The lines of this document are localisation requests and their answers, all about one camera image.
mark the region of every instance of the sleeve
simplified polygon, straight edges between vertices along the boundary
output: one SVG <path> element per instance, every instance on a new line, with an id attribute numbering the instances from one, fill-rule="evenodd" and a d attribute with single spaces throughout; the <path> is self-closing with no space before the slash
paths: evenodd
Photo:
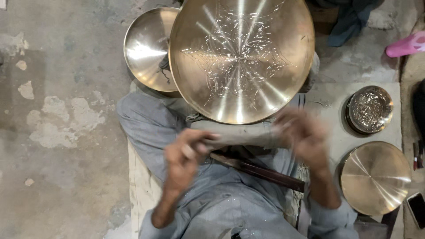
<path id="1" fill-rule="evenodd" d="M 139 239 L 168 239 L 174 234 L 177 228 L 177 222 L 174 219 L 168 226 L 157 229 L 152 225 L 153 209 L 148 210 L 143 218 L 142 225 L 139 230 Z"/>
<path id="2" fill-rule="evenodd" d="M 358 239 L 354 230 L 354 221 L 357 213 L 350 205 L 341 199 L 341 206 L 337 209 L 324 208 L 311 197 L 307 197 L 306 205 L 311 216 L 308 238 L 319 236 L 321 239 Z"/>

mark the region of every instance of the light blue shirt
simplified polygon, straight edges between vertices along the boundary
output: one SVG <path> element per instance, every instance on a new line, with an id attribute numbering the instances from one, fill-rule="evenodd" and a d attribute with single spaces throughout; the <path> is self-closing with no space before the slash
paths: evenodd
<path id="1" fill-rule="evenodd" d="M 232 168 L 211 163 L 200 166 L 199 177 L 179 202 L 174 221 L 165 228 L 152 225 L 152 210 L 143 219 L 140 239 L 305 238 L 283 217 L 285 189 Z M 335 210 L 322 207 L 306 193 L 312 218 L 309 236 L 356 239 L 357 214 L 344 201 Z"/>

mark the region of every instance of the mobile phone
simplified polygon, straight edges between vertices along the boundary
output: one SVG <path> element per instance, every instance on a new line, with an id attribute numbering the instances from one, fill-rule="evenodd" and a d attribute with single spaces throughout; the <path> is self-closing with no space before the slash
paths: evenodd
<path id="1" fill-rule="evenodd" d="M 425 201 L 422 194 L 416 193 L 407 198 L 407 205 L 420 229 L 425 228 Z"/>

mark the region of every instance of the hammered brass bowl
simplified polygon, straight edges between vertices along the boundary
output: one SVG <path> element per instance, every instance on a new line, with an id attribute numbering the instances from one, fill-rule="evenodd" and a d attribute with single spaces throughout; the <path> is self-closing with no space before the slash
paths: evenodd
<path id="1" fill-rule="evenodd" d="M 196 111 L 227 124 L 263 120 L 303 85 L 313 60 L 304 0 L 188 0 L 170 36 L 170 68 Z"/>
<path id="2" fill-rule="evenodd" d="M 168 40 L 179 13 L 177 8 L 157 8 L 140 15 L 124 39 L 124 58 L 133 75 L 157 91 L 177 91 L 168 66 Z"/>

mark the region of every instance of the brass plate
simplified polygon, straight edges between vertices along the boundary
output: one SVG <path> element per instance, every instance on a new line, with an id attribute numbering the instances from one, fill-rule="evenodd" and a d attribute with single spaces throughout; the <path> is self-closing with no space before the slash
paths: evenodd
<path id="1" fill-rule="evenodd" d="M 397 147 L 374 141 L 354 149 L 344 163 L 341 187 L 348 203 L 365 215 L 396 209 L 411 182 L 409 163 Z"/>
<path id="2" fill-rule="evenodd" d="M 202 115 L 253 123 L 301 88 L 314 36 L 304 0 L 187 0 L 171 31 L 171 72 Z"/>
<path id="3" fill-rule="evenodd" d="M 374 134 L 383 130 L 393 116 L 393 101 L 379 86 L 366 86 L 353 94 L 347 103 L 348 124 L 360 134 Z"/>
<path id="4" fill-rule="evenodd" d="M 133 75 L 157 91 L 177 91 L 168 65 L 168 41 L 179 13 L 177 8 L 158 8 L 145 12 L 130 25 L 124 39 L 124 57 Z"/>

